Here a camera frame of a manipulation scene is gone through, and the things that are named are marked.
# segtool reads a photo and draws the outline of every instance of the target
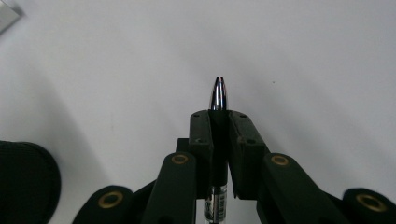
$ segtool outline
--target silver pen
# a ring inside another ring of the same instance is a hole
[[[214,160],[211,174],[211,187],[205,199],[205,223],[225,223],[227,204],[227,91],[224,79],[217,77],[210,99],[209,114],[211,117],[214,141]]]

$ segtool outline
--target brass screw insert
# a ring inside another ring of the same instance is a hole
[[[119,203],[122,202],[123,194],[117,190],[110,191],[109,193],[104,194],[100,197],[98,201],[98,205],[101,208],[112,208],[117,206]]]
[[[358,194],[356,195],[356,200],[364,207],[375,212],[385,212],[388,210],[387,206],[383,202],[379,201],[376,197],[369,194]]]
[[[174,164],[177,164],[177,165],[184,164],[184,163],[186,163],[188,160],[189,160],[189,158],[188,158],[187,156],[181,155],[181,154],[178,154],[178,155],[172,157],[172,162],[173,162]]]
[[[287,165],[289,164],[289,160],[284,157],[284,156],[280,156],[280,155],[275,155],[271,158],[271,162],[275,163],[276,165]]]

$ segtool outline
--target black cylindrical object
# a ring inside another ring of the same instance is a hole
[[[0,223],[48,223],[60,192],[59,169],[46,149],[0,141]]]

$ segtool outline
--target pen barrel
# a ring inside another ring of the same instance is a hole
[[[227,185],[228,178],[227,158],[230,147],[228,136],[229,111],[209,110],[208,112],[214,146],[210,183],[211,186],[222,187]]]
[[[228,178],[228,120],[227,110],[209,110],[213,140],[213,160],[208,197],[205,199],[206,223],[225,223]]]

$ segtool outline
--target metal pen tip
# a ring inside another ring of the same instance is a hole
[[[227,91],[223,77],[217,77],[210,98],[210,110],[227,110]]]

